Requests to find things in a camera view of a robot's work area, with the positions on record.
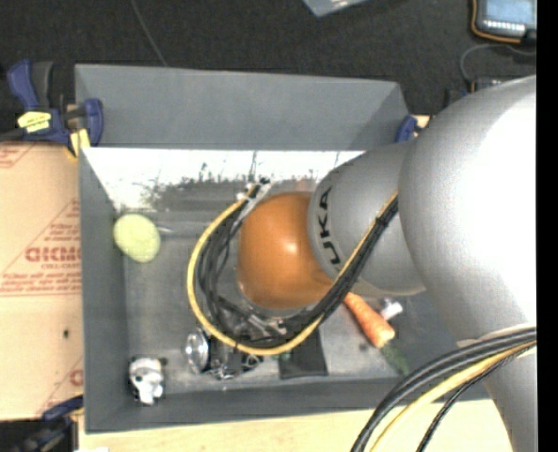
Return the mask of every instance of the black cable bundle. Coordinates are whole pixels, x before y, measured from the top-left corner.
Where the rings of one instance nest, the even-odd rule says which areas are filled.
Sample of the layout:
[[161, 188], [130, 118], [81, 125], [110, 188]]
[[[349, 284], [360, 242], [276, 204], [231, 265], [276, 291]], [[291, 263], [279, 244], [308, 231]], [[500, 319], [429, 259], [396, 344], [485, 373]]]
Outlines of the black cable bundle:
[[513, 353], [512, 355], [503, 358], [494, 365], [490, 366], [485, 372], [482, 372], [477, 377], [470, 379], [457, 388], [457, 390], [454, 392], [452, 403], [449, 403], [449, 400], [444, 404], [442, 411], [440, 411], [436, 419], [434, 419], [434, 422], [427, 430], [425, 437], [423, 437], [418, 451], [423, 450], [426, 447], [426, 444], [429, 442], [429, 439], [433, 435], [433, 432], [435, 431], [435, 428], [437, 427], [443, 415], [445, 415], [450, 407], [452, 407], [454, 402], [460, 397], [460, 395], [462, 395], [462, 393], [464, 393], [474, 383], [484, 379], [486, 376], [493, 373], [496, 369], [508, 363], [514, 357], [533, 347], [535, 345], [536, 339], [536, 327], [532, 327], [524, 331], [507, 333], [506, 335], [486, 339], [473, 345], [450, 352], [414, 371], [405, 379], [403, 379], [398, 385], [396, 385], [391, 390], [391, 392], [383, 398], [381, 403], [379, 403], [379, 405], [375, 409], [375, 412], [368, 420], [367, 424], [362, 429], [362, 432], [359, 434], [358, 438], [354, 442], [354, 445], [351, 448], [351, 452], [362, 452], [381, 420], [383, 420], [394, 407], [415, 394], [417, 391], [422, 389], [422, 387], [426, 387], [427, 385], [439, 379], [444, 379], [455, 372], [461, 371], [475, 363], [482, 361], [483, 359], [493, 357], [498, 353], [505, 352], [507, 350], [510, 350], [511, 348], [519, 347], [524, 344], [527, 345], [527, 347], [523, 347], [521, 350]]
[[[255, 185], [251, 189], [249, 197], [255, 199], [261, 185], [264, 184], [267, 184], [267, 181], [262, 180], [259, 184]], [[217, 290], [219, 275], [228, 261], [230, 244], [239, 231], [243, 221], [240, 217], [246, 205], [246, 203], [243, 203], [218, 226], [201, 250], [197, 265], [197, 279], [199, 287], [207, 299], [209, 313], [215, 323], [224, 331], [232, 331], [234, 328], [234, 325], [227, 321], [225, 311], [238, 316], [243, 322], [247, 321], [253, 314], [253, 312], [248, 313], [239, 309], [238, 306], [218, 295]], [[233, 338], [240, 344], [250, 347], [278, 347], [292, 340], [315, 320], [325, 321], [337, 310], [347, 293], [351, 290], [352, 285], [356, 282], [368, 261], [376, 242], [397, 212], [398, 201], [397, 197], [394, 197], [389, 201], [381, 214], [375, 218], [373, 226], [364, 236], [355, 254], [345, 264], [344, 269], [327, 294], [311, 310], [303, 310], [294, 316], [284, 319], [287, 328], [286, 333], [280, 334], [268, 328], [266, 330], [268, 335], [263, 338], [251, 339], [248, 336]], [[261, 321], [268, 320], [265, 316], [258, 317]]]

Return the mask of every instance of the yellow label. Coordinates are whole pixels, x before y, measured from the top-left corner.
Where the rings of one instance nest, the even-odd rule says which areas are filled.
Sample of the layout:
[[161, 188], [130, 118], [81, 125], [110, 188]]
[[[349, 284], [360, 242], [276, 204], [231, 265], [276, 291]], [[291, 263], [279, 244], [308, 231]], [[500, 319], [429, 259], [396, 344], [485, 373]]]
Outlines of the yellow label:
[[37, 112], [35, 110], [30, 110], [23, 114], [17, 123], [20, 127], [23, 127], [28, 134], [31, 134], [42, 129], [46, 129], [49, 126], [49, 120], [51, 119], [51, 114], [48, 112]]

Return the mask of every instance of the device screen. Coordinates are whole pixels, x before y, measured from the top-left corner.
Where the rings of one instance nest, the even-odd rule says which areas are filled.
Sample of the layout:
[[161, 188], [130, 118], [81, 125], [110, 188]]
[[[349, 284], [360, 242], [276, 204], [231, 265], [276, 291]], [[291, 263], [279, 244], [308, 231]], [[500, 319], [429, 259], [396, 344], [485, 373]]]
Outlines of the device screen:
[[535, 24], [532, 0], [486, 0], [486, 17], [489, 20], [511, 24]]

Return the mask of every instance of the orange carrot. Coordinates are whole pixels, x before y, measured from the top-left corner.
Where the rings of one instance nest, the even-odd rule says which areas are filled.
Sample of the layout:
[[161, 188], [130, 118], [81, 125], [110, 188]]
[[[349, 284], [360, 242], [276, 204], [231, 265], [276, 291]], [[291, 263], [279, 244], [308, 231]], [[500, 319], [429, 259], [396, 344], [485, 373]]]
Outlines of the orange carrot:
[[395, 336], [395, 331], [388, 321], [359, 295], [348, 293], [343, 303], [352, 312], [360, 328], [375, 347], [382, 348]]

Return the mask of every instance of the cable bundle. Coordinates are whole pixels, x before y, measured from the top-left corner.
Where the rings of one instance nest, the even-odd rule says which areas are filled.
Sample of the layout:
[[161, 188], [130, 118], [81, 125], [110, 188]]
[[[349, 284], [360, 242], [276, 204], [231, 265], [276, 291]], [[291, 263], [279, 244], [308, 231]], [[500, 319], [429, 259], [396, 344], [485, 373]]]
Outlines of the cable bundle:
[[356, 439], [351, 452], [362, 452], [365, 449], [374, 430], [394, 407], [418, 393], [423, 387], [437, 382], [438, 385], [407, 405], [383, 429], [371, 448], [374, 452], [386, 450], [385, 443], [407, 417], [421, 406], [454, 391], [454, 394], [444, 402], [417, 448], [417, 452], [424, 451], [441, 419], [466, 390], [520, 354], [535, 347], [536, 343], [536, 327], [509, 332], [443, 355], [418, 369], [396, 385], [381, 401]]
[[[217, 281], [226, 265], [230, 242], [238, 232], [244, 215], [251, 209], [261, 187], [265, 185], [267, 182], [261, 181], [251, 186], [242, 199], [229, 206], [203, 232], [191, 254], [186, 278], [189, 304], [200, 325], [226, 345], [260, 356], [278, 355], [301, 344], [339, 307], [362, 271], [375, 243], [398, 209], [397, 192], [394, 192], [345, 262], [327, 294], [311, 310], [303, 310], [285, 319], [287, 330], [284, 334], [268, 329], [268, 336], [251, 340], [247, 336], [231, 336], [234, 327], [228, 323], [223, 310], [233, 313], [241, 320], [248, 320], [251, 314], [220, 297], [217, 293]], [[211, 320], [197, 302], [196, 280], [207, 299]], [[262, 322], [267, 319], [263, 316], [258, 317]]]

